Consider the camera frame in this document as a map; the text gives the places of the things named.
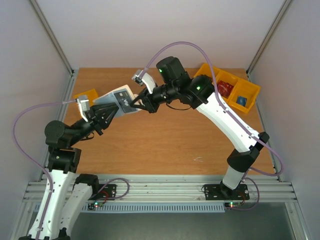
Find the beige card holder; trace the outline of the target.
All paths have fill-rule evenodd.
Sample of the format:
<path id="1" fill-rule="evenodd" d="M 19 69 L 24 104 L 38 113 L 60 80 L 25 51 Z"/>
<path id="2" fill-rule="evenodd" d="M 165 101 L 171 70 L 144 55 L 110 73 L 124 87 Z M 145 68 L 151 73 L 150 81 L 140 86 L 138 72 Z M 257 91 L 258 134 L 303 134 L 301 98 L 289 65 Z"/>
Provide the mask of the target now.
<path id="1" fill-rule="evenodd" d="M 98 104 L 108 104 L 108 103 L 116 103 L 116 105 L 118 106 L 118 103 L 116 102 L 116 98 L 113 94 L 113 91 L 115 90 L 118 90 L 118 89 L 122 89 L 122 88 L 129 88 L 131 90 L 131 88 L 126 84 L 126 85 L 123 85 L 123 86 L 120 86 L 118 88 L 115 88 L 113 89 L 112 91 L 96 98 L 93 100 L 93 103 L 95 105 L 98 105 Z M 116 113 L 115 115 L 115 118 L 117 117 L 123 117 L 124 115 L 120 115 L 120 111 L 118 110 L 118 112 Z"/>

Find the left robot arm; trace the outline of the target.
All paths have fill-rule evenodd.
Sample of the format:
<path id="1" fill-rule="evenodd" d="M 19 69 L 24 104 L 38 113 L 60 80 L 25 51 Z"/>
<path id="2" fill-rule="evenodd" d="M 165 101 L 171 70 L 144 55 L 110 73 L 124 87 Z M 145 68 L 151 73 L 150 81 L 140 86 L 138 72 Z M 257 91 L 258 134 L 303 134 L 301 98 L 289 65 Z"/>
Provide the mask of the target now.
<path id="1" fill-rule="evenodd" d="M 101 193 L 94 174 L 76 176 L 81 150 L 73 146 L 92 133 L 102 135 L 116 115 L 115 103 L 83 106 L 82 119 L 72 125 L 59 120 L 44 130 L 48 165 L 43 172 L 47 183 L 34 223 L 24 240 L 69 240 L 83 205 Z"/>

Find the black VIP credit card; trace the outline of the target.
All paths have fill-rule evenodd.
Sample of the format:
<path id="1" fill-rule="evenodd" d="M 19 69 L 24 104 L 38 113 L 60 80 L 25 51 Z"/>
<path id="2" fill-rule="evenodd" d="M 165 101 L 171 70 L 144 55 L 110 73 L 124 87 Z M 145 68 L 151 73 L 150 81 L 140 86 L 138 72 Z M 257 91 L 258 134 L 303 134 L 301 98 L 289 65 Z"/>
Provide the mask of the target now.
<path id="1" fill-rule="evenodd" d="M 120 115 L 133 114 L 139 111 L 138 108 L 132 107 L 131 102 L 135 99 L 135 95 L 130 88 L 121 88 L 113 91 L 113 95 L 119 106 Z"/>

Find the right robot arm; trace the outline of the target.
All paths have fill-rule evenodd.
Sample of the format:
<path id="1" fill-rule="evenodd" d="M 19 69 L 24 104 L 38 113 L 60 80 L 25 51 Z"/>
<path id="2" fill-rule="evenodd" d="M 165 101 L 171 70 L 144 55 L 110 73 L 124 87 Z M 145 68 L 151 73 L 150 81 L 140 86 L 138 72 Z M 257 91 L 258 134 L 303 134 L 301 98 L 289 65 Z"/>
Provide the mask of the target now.
<path id="1" fill-rule="evenodd" d="M 219 184 L 220 195 L 229 200 L 239 191 L 239 184 L 269 140 L 266 132 L 257 132 L 247 125 L 215 90 L 207 75 L 190 78 L 180 60 L 169 56 L 156 64 L 164 83 L 138 70 L 132 80 L 146 87 L 130 103 L 132 108 L 156 113 L 161 104 L 179 100 L 211 120 L 231 141 L 234 150 L 227 158 L 228 169 Z"/>

